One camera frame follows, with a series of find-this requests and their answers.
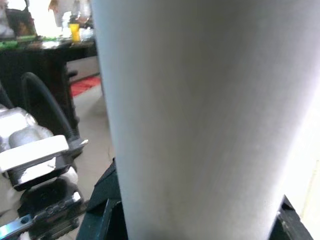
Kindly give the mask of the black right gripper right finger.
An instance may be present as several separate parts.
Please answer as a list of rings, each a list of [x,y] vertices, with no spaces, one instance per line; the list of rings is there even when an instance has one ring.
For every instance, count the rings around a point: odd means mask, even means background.
[[[295,208],[284,195],[269,240],[313,240]]]

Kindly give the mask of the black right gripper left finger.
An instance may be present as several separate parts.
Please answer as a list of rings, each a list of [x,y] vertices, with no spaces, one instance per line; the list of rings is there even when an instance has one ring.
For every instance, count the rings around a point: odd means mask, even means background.
[[[79,227],[77,240],[126,240],[126,221],[116,159],[96,182]]]

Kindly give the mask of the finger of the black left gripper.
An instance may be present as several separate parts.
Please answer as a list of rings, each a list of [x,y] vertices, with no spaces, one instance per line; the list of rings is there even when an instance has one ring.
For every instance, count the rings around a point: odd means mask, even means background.
[[[18,218],[8,224],[0,227],[1,237],[13,237],[27,231],[33,225],[33,219],[30,214]]]

